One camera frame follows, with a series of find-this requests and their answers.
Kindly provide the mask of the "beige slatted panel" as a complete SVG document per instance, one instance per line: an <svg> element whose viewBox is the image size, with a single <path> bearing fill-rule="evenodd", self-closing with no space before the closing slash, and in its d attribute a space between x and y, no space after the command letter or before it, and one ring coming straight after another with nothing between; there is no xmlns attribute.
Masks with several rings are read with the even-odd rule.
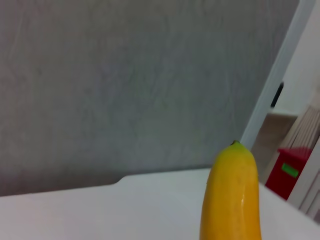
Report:
<svg viewBox="0 0 320 240"><path fill-rule="evenodd" d="M320 134L320 109L308 105L289 129L281 148L313 149Z"/></svg>

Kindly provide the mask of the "yellow banana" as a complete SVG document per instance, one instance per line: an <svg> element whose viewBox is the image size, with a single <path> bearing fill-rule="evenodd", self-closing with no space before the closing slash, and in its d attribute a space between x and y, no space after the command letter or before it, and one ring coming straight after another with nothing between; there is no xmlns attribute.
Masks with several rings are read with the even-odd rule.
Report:
<svg viewBox="0 0 320 240"><path fill-rule="evenodd" d="M239 141L223 149L210 170L199 240L262 240L258 169Z"/></svg>

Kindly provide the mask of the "white cabinet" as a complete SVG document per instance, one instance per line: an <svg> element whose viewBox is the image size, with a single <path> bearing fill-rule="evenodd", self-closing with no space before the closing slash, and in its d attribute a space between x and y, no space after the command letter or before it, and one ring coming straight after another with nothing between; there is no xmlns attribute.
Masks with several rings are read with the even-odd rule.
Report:
<svg viewBox="0 0 320 240"><path fill-rule="evenodd" d="M287 201L320 226L320 137Z"/></svg>

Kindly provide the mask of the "white door frame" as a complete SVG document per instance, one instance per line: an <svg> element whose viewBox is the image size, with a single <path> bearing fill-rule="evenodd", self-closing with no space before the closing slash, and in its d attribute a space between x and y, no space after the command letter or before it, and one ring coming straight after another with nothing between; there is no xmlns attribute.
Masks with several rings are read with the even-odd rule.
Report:
<svg viewBox="0 0 320 240"><path fill-rule="evenodd" d="M276 91L283 80L287 67L294 55L300 37L311 16L316 0L299 0L299 4L288 27L281 48L275 58L268 78L264 84L261 94L256 102L248 124L243 132L240 142L248 149L252 149L259 130L270 110L271 102Z"/></svg>

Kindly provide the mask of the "black door hinge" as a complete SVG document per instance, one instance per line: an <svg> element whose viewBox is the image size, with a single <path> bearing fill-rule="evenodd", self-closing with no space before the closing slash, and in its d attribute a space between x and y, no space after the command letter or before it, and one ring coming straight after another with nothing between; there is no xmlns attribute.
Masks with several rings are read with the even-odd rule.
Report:
<svg viewBox="0 0 320 240"><path fill-rule="evenodd" d="M279 99L279 97L281 95L281 92L282 92L283 88L284 88L284 82L282 81L281 84L279 85L274 97L273 97L272 102L271 102L271 105L270 105L271 109L273 109L276 106L277 101L278 101L278 99Z"/></svg>

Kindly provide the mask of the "red box with green label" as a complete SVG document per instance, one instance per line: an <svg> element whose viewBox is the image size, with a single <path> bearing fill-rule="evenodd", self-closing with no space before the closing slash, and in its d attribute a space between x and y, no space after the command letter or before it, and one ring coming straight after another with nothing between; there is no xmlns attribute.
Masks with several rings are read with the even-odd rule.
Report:
<svg viewBox="0 0 320 240"><path fill-rule="evenodd" d="M275 165L265 186L287 200L311 153L308 147L279 148Z"/></svg>

